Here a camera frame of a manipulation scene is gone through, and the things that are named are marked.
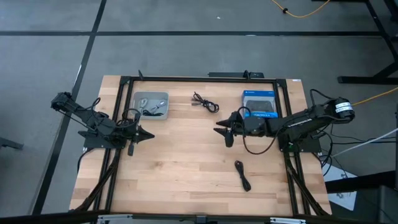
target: concrete floor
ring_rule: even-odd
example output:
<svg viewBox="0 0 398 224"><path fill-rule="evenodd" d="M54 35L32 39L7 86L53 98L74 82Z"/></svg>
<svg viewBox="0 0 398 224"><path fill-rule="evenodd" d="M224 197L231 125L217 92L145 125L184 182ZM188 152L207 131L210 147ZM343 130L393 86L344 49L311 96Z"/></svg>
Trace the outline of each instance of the concrete floor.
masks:
<svg viewBox="0 0 398 224"><path fill-rule="evenodd" d="M0 30L90 31L100 0L0 0ZM280 0L295 14L320 3ZM394 31L380 0L372 1L387 30ZM307 19L283 15L264 0L113 0L99 30L376 30L364 4L331 2ZM0 136L25 144L23 151L0 150L0 217L29 213L55 138L60 114L50 109L59 91L70 91L87 37L0 37ZM393 86L340 85L340 75L371 76L393 61L380 38L365 37L97 37L78 100L89 105L103 75L196 76L208 72L263 72L270 78L300 78L311 88L351 102ZM336 125L334 134L357 138L382 135L395 127L398 92L356 107L356 119ZM68 209L83 138L71 122L44 206L45 213ZM324 148L328 140L322 139ZM336 146L334 152L346 149ZM338 160L366 175L394 168L394 144L364 146Z"/></svg>

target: wire bundle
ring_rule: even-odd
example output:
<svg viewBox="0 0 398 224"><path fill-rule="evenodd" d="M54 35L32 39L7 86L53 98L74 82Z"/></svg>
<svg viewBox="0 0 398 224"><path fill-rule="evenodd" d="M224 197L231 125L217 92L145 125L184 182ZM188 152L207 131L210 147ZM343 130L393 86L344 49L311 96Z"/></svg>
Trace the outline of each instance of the wire bundle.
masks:
<svg viewBox="0 0 398 224"><path fill-rule="evenodd" d="M218 104L213 103L211 101L203 99L198 93L194 92L192 101L199 102L199 103L192 103L192 106L202 105L205 107L210 113L217 113L220 109Z"/></svg>
<svg viewBox="0 0 398 224"><path fill-rule="evenodd" d="M246 177L244 176L243 163L241 161L235 161L235 168L238 171L240 178L242 179L243 189L247 192L250 191L251 185L250 185L249 181L246 179Z"/></svg>

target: product box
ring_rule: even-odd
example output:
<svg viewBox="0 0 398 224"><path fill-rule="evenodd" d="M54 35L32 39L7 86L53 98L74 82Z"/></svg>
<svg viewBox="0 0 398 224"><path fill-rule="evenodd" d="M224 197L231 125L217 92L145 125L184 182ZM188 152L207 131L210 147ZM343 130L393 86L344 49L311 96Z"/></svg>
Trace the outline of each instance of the product box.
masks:
<svg viewBox="0 0 398 224"><path fill-rule="evenodd" d="M263 118L277 118L275 106L275 93L273 91L244 90L242 94L243 106L251 111L251 116ZM247 118L249 112L243 110L243 118Z"/></svg>

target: metal desk leg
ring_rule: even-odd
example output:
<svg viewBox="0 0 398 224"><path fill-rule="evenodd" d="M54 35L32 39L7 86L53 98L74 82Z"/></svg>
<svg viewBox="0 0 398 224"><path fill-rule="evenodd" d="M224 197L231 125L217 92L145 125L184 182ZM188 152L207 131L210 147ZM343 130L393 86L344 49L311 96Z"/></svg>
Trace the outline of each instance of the metal desk leg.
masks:
<svg viewBox="0 0 398 224"><path fill-rule="evenodd" d="M22 147L23 147L24 145L0 137L0 146L1 146L1 147L11 147L11 148L14 148L14 149L22 149Z"/></svg>

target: white cable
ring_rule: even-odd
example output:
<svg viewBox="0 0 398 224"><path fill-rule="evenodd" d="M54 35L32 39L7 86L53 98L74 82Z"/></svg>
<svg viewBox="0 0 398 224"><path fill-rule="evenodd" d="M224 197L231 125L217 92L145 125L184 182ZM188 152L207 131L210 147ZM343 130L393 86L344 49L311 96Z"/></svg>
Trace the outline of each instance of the white cable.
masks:
<svg viewBox="0 0 398 224"><path fill-rule="evenodd" d="M372 143L372 142L374 142L374 141L380 140L380 139L382 139L382 138L384 138L384 137L389 136L390 134L392 134L392 133L394 133L394 132L396 132L396 131L398 131L398 128L397 128L397 129L394 129L394 130L390 131L389 133L387 133L387 134L385 134L385 135L382 135L382 136L380 136L380 137L378 137L378 138L376 138L376 139L373 139L373 140L364 142L364 143L362 143L362 144L353 146L353 147L351 147L351 148L349 148L349 149L346 149L346 150L344 150L344 151L342 151L342 152L339 152L339 153L333 155L332 158L333 158L333 157L336 157L336 156L338 156L338 155L341 155L341 154L343 154L343 153L345 153L345 152L348 152L348 151L350 151L350 150L352 150L352 149L355 149L355 148L357 148L357 147L361 147L361 146L364 146L364 145L366 145L366 144Z"/></svg>

